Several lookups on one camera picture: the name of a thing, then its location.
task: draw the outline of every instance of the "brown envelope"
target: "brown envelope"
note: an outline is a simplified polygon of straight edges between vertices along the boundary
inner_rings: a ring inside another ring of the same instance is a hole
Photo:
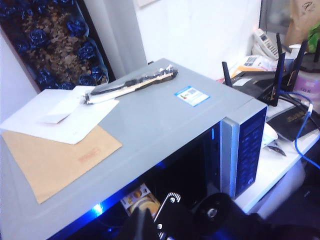
[[[13,131],[2,136],[39,204],[122,146],[100,126],[74,145]]]

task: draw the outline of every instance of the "blue led light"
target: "blue led light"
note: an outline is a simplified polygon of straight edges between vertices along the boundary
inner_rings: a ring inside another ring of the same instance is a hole
[[[101,204],[97,204],[92,208],[92,211],[99,217],[104,212],[104,209]]]

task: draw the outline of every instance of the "cable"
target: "cable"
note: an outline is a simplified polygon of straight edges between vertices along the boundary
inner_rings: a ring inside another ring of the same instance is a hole
[[[299,132],[298,134],[296,135],[295,137],[295,140],[294,140],[294,147],[295,147],[295,150],[297,151],[297,153],[305,160],[307,160],[309,163],[311,163],[312,165],[314,165],[316,168],[318,168],[320,170],[320,165],[318,165],[316,162],[312,161],[310,158],[306,157],[302,152],[300,152],[299,148],[298,148],[298,138],[300,137],[301,135],[301,132],[302,130],[304,129],[304,127],[306,126],[307,124],[307,121],[308,121],[308,118],[310,117],[311,113],[312,113],[312,110],[313,110],[313,103],[311,101],[310,98],[308,98],[307,96],[299,93],[299,92],[293,92],[293,91],[280,91],[280,94],[293,94],[293,95],[298,95],[298,96],[301,96],[303,98],[305,98],[306,100],[309,101],[309,107],[308,107],[308,110],[307,112],[305,113],[305,116],[304,116],[304,120],[303,120],[303,123],[299,129]]]
[[[308,120],[308,117],[310,116],[310,113],[307,112],[305,117],[304,117],[304,120],[303,120],[303,124],[302,126],[300,127],[300,130],[294,140],[294,146],[295,146],[295,150],[298,152],[298,154],[305,160],[307,160],[309,163],[311,163],[312,165],[314,165],[315,167],[317,167],[319,170],[320,170],[320,165],[318,165],[316,162],[312,161],[310,158],[306,157],[302,152],[299,151],[298,149],[298,138],[300,137],[300,134],[302,132],[302,130],[304,129],[306,123],[307,123],[307,120]]]

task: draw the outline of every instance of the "white wall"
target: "white wall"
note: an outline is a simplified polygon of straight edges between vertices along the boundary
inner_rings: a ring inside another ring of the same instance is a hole
[[[261,0],[157,0],[135,3],[147,62],[167,58],[212,79],[251,54]]]
[[[0,123],[37,95],[11,45],[0,33]]]

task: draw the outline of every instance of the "white telephone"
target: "white telephone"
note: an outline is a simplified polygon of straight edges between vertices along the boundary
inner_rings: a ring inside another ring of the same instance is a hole
[[[253,36],[256,41],[252,48],[253,55],[268,56],[273,60],[277,60],[279,58],[277,47],[272,43],[264,31],[258,28],[254,32]]]

